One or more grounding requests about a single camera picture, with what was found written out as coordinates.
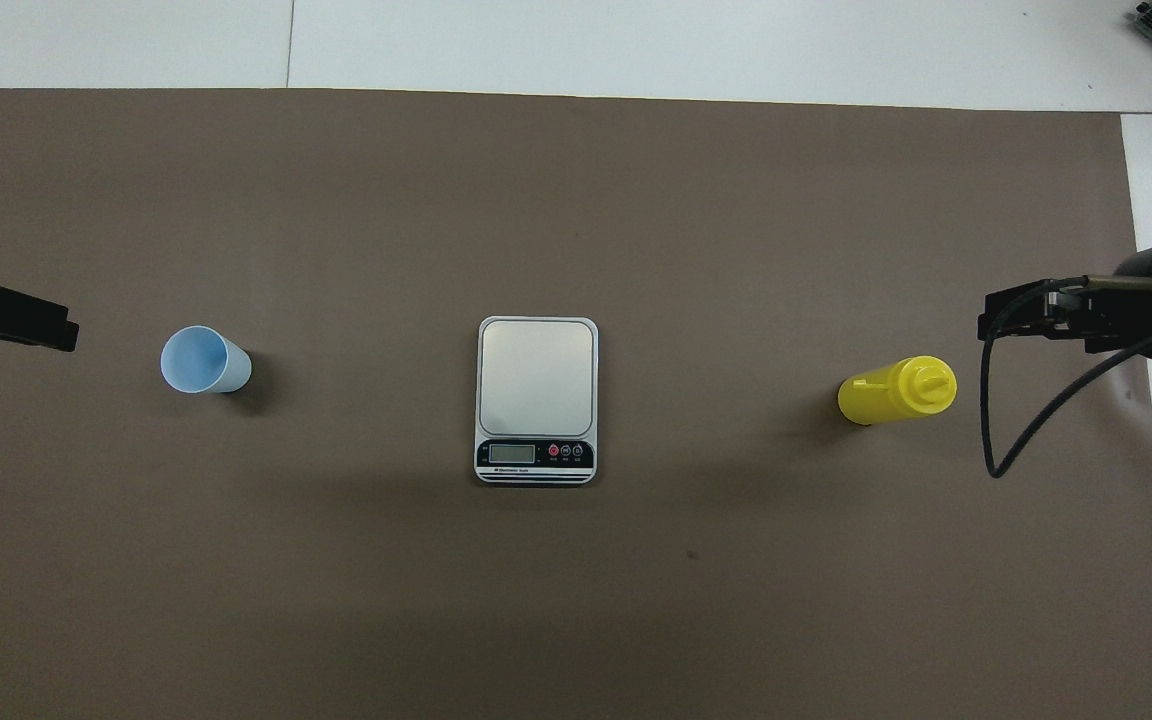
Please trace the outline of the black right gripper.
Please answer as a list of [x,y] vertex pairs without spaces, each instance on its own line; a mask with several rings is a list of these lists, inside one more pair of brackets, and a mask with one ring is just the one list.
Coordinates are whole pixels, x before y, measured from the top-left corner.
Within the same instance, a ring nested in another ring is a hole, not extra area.
[[[1114,274],[1152,278],[1152,249],[1129,256]],[[1056,331],[1061,336],[1092,336],[1097,332],[1096,313],[1106,320],[1107,334],[1085,341],[1087,354],[1123,350],[1152,336],[1152,290],[1102,290],[1093,293],[1092,300],[1083,286],[1051,290],[1049,283],[1025,283],[988,293],[978,314],[978,340],[1047,338]]]

